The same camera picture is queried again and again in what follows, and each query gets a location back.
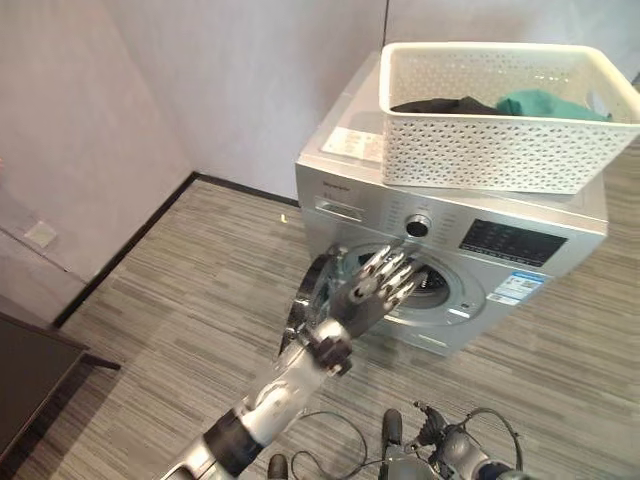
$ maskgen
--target digital display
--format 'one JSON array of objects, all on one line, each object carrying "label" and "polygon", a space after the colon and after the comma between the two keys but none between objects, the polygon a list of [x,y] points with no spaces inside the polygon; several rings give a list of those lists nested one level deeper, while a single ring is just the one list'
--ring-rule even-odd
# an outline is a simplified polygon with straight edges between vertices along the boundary
[{"label": "digital display", "polygon": [[476,219],[460,248],[541,267],[566,241],[548,233]]}]

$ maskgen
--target black baseboard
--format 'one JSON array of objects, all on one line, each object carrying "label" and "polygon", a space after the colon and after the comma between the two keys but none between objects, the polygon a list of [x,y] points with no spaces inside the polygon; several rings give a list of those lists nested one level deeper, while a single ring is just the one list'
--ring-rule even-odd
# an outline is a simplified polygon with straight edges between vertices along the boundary
[{"label": "black baseboard", "polygon": [[136,244],[147,234],[149,230],[156,224],[158,220],[171,208],[171,206],[180,198],[187,188],[196,180],[202,180],[204,182],[213,183],[222,187],[231,188],[239,192],[247,193],[249,195],[255,195],[260,198],[266,198],[280,203],[285,203],[294,207],[299,207],[296,200],[287,197],[281,197],[280,195],[274,195],[272,193],[263,192],[255,188],[246,187],[239,183],[230,182],[229,180],[223,180],[221,178],[212,177],[204,173],[191,172],[189,176],[180,184],[174,192],[169,195],[162,205],[149,217],[149,219],[133,234],[133,236],[125,243],[125,245],[116,253],[107,264],[102,267],[100,272],[91,279],[91,281],[80,291],[78,295],[65,307],[65,309],[56,317],[51,324],[52,328],[61,328],[65,322],[73,315],[80,305],[98,288],[98,286],[104,281],[105,278],[112,272],[114,268],[122,261],[124,257],[136,246]]},{"label": "black baseboard", "polygon": [[246,185],[240,185],[239,183],[231,182],[229,180],[224,180],[218,177],[212,177],[211,175],[207,175],[206,173],[198,173],[198,180],[202,180],[203,182],[213,183],[214,185],[220,185],[221,187],[231,188],[232,190],[237,190],[242,193],[248,193],[249,195],[254,195],[260,198],[266,198],[267,200],[273,200],[274,202],[285,203],[287,205],[291,205],[292,207],[300,207],[300,204],[297,200],[288,197],[282,197],[280,195],[276,195],[274,193],[264,192],[262,190],[258,190],[257,188],[247,187]]}]

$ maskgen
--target wall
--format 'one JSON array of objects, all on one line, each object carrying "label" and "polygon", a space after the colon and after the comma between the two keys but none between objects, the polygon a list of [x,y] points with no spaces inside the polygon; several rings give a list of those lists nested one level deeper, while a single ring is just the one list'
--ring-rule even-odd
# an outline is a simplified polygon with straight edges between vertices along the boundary
[{"label": "wall", "polygon": [[384,0],[104,0],[197,170],[296,198],[293,164],[362,61]]},{"label": "wall", "polygon": [[390,0],[386,41],[588,45],[631,80],[640,69],[639,19],[638,0]]},{"label": "wall", "polygon": [[0,295],[47,319],[192,170],[99,0],[0,2],[0,158],[0,228],[35,252],[3,236]]}]

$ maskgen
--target perforated basket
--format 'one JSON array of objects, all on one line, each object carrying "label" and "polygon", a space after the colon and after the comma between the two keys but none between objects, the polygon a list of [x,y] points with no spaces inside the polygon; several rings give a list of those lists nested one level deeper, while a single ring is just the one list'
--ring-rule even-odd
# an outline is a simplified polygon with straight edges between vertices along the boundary
[{"label": "perforated basket", "polygon": [[[406,114],[403,103],[474,97],[488,106],[542,89],[610,122]],[[640,96],[600,51],[505,43],[396,43],[382,51],[383,181],[575,193],[640,132]]]}]

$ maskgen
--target green cloth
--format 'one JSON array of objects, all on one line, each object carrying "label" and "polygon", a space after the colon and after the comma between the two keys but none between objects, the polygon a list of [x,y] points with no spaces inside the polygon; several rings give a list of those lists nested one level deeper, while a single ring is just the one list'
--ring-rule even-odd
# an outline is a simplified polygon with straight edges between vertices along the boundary
[{"label": "green cloth", "polygon": [[519,90],[510,93],[498,101],[496,108],[504,114],[523,117],[609,121],[607,117],[598,115],[594,111],[576,103],[562,100],[544,90]]}]

